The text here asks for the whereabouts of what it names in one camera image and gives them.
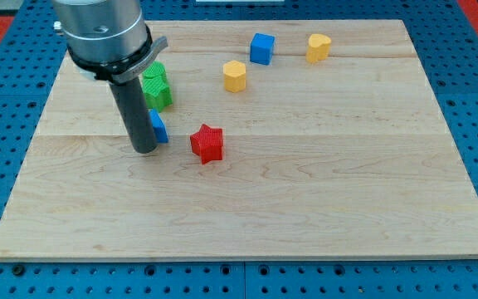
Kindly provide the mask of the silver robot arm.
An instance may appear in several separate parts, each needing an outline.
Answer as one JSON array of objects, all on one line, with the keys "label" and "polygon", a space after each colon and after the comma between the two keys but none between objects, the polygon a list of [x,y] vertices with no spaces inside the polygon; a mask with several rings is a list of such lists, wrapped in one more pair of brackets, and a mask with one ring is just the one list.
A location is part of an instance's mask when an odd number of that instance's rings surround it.
[{"label": "silver robot arm", "polygon": [[137,78],[168,46],[154,39],[139,0],[53,0],[68,52],[99,81],[122,85]]}]

